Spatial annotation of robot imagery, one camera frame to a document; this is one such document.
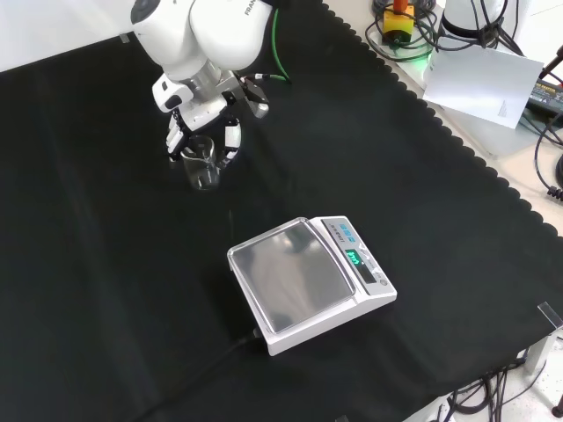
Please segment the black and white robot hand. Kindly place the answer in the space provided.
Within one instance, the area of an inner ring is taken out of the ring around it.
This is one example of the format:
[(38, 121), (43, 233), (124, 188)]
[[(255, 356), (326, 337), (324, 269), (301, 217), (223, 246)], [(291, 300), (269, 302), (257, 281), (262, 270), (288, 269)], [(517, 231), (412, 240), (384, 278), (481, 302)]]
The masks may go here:
[(233, 72), (226, 71), (217, 84), (209, 87), (213, 89), (211, 98), (199, 100), (194, 89), (172, 81), (167, 75), (162, 75), (152, 86), (158, 108), (172, 116), (166, 136), (167, 155), (172, 162), (193, 153), (191, 139), (219, 122), (225, 127), (224, 158), (219, 166), (226, 167), (238, 153), (242, 130), (229, 108), (244, 96), (240, 81)]

